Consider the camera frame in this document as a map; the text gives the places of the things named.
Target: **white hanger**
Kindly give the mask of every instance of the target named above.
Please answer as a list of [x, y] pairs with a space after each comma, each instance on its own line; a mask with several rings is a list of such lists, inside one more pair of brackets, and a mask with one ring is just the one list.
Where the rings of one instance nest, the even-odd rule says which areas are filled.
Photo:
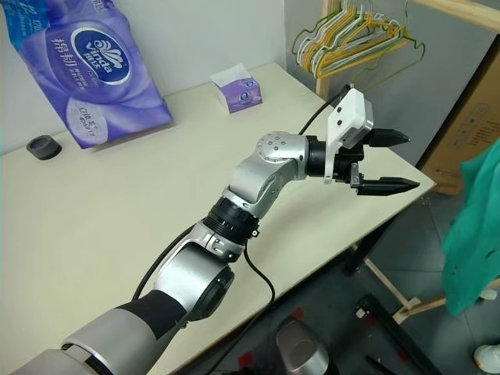
[[364, 51], [361, 51], [360, 53], [356, 53], [355, 55], [352, 55], [352, 56], [349, 56], [349, 57], [346, 57], [344, 59], [341, 59], [341, 60], [338, 60], [336, 62], [333, 62], [332, 64], [330, 64], [329, 66], [325, 67], [323, 72], [324, 73], [329, 73], [333, 70], [336, 70], [337, 68], [347, 64], [347, 63], [350, 63], [351, 61], [354, 61], [360, 57], [363, 57], [363, 56], [366, 56], [366, 55], [370, 55], [374, 52], [377, 52], [381, 49], [383, 49], [384, 47], [388, 47], [389, 45], [391, 44], [394, 44], [394, 42], [396, 42], [398, 39], [401, 38], [401, 32], [399, 34], [396, 34], [394, 37], [392, 37], [391, 39], [388, 39], [386, 41], [383, 41], [382, 43], [378, 44], [378, 45], [374, 45], [373, 47], [371, 48], [368, 48]]
[[325, 33], [334, 25], [341, 17], [343, 17], [347, 13], [348, 7], [351, 5], [351, 0], [342, 0], [342, 10], [333, 16], [331, 19], [329, 19], [324, 25], [322, 25], [318, 31], [316, 32], [316, 36], [313, 38], [307, 37], [305, 38], [302, 43], [298, 46], [298, 51], [297, 51], [297, 64], [302, 65], [302, 54], [307, 50], [307, 47], [311, 43], [318, 43], [323, 39], [323, 36]]
[[[381, 19], [378, 19], [378, 20], [384, 20], [384, 15], [382, 13], [378, 13], [377, 16], [379, 17], [383, 17]], [[395, 25], [395, 26], [400, 26], [399, 22], [397, 20], [390, 20], [389, 21], [389, 24], [392, 24], [392, 25]], [[378, 38], [380, 37], [382, 34], [385, 34], [386, 31], [383, 30], [383, 29], [380, 29], [379, 32], [373, 32], [372, 34], [369, 34], [369, 35], [366, 35], [365, 37], [361, 37], [361, 38], [358, 38], [358, 39], [355, 39], [354, 41], [351, 41], [349, 43], [347, 43], [346, 47], [349, 46], [349, 49], [344, 49], [344, 51], [348, 51], [348, 50], [351, 50], [353, 48], [355, 48], [356, 46], [362, 44], [362, 43], [366, 43], [372, 39], [375, 39], [375, 38]], [[382, 42], [381, 44], [384, 46], [384, 45], [387, 45], [387, 44], [390, 44], [391, 41], [394, 41], [395, 39], [397, 38], [400, 38], [398, 35], [396, 35], [395, 37], [387, 40], [387, 41], [384, 41]], [[357, 59], [358, 57], [363, 57], [364, 55], [366, 55], [367, 53], [371, 53], [373, 52], [373, 48], [377, 48], [379, 45], [374, 45], [373, 47], [371, 48], [368, 48], [367, 50], [365, 51], [361, 51], [359, 53], [357, 53], [356, 55], [353, 55], [353, 56], [349, 56], [349, 57], [346, 57], [344, 59], [340, 59], [336, 62], [333, 62], [331, 65], [327, 66], [326, 68], [323, 68], [323, 71], [325, 71], [324, 69], [327, 69], [325, 73], [328, 73], [328, 71], [331, 71], [333, 69], [336, 69], [337, 67], [343, 65], [344, 63], [349, 63], [351, 62], [352, 60], [354, 59]], [[316, 77], [316, 69], [317, 69], [317, 64], [320, 62], [321, 60], [320, 59], [317, 59], [317, 62], [316, 62], [316, 65], [313, 67], [312, 69], [312, 73], [314, 74], [314, 77]]]
[[335, 39], [331, 45], [324, 45], [321, 46], [321, 48], [316, 51], [314, 56], [312, 57], [312, 63], [311, 63], [311, 69], [313, 72], [316, 72], [316, 68], [318, 67], [318, 64], [320, 63], [321, 57], [325, 54], [326, 49], [333, 50], [335, 47], [338, 46], [338, 41], [340, 38], [344, 35], [346, 35], [348, 32], [350, 32], [353, 28], [358, 26], [359, 22], [363, 20], [364, 17], [364, 12], [363, 12], [363, 4], [361, 4], [361, 10], [359, 11], [359, 17], [353, 20], [349, 25], [344, 27], [342, 30], [338, 31], [337, 35], [335, 35]]

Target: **table leg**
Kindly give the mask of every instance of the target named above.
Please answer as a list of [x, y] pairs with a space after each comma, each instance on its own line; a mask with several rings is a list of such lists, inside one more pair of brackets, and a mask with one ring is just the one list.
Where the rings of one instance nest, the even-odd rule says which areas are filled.
[[344, 271], [349, 275], [353, 275], [359, 267], [363, 264], [365, 258], [373, 250], [373, 246], [382, 237], [382, 234], [390, 227], [396, 216], [392, 217], [382, 225], [380, 225], [376, 230], [372, 231], [370, 234], [365, 236], [358, 248], [351, 254], [347, 256], [344, 264]]
[[430, 359], [422, 352], [422, 349], [413, 339], [399, 326], [391, 314], [378, 302], [374, 295], [365, 295], [357, 305], [358, 317], [362, 313], [371, 314], [377, 318], [381, 328], [391, 337], [395, 344], [402, 349], [412, 362], [425, 375], [442, 375]]

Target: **robotic arm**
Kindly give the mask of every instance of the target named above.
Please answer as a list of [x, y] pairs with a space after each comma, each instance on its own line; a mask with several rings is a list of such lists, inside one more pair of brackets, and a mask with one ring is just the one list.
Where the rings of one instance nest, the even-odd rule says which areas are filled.
[[358, 195], [391, 195], [419, 184], [397, 177], [365, 180], [358, 162], [363, 145], [387, 147], [409, 139], [374, 130], [371, 104], [351, 89], [328, 118], [326, 141], [273, 132], [234, 171], [207, 217], [172, 248], [154, 287], [71, 334], [60, 350], [48, 350], [15, 375], [142, 375], [189, 321], [210, 316], [234, 278], [235, 262], [262, 219], [291, 180], [307, 176], [345, 182]]

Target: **white table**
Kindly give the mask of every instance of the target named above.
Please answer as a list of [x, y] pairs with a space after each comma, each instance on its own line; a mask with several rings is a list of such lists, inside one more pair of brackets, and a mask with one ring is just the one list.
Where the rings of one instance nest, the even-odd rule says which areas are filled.
[[[2, 158], [2, 373], [58, 348], [66, 335], [128, 301], [153, 259], [210, 210], [259, 137], [298, 131], [322, 103], [275, 64], [252, 73], [262, 105], [227, 115], [206, 84], [166, 98], [174, 127], [83, 151], [63, 133], [55, 137], [62, 152], [52, 160], [38, 161], [24, 149]], [[329, 111], [310, 134], [324, 139]], [[278, 295], [433, 185], [385, 148], [366, 148], [360, 170], [367, 178], [405, 177], [420, 186], [363, 197], [321, 178], [291, 182], [248, 245]], [[267, 286], [243, 257], [232, 269], [236, 280], [216, 313], [189, 323], [151, 374], [182, 366], [268, 302]]]

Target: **white shoe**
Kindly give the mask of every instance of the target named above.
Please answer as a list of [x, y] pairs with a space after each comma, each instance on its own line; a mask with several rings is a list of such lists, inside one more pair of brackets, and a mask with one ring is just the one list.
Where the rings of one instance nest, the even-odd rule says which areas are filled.
[[474, 360], [485, 373], [500, 373], [500, 345], [481, 345], [474, 352]]

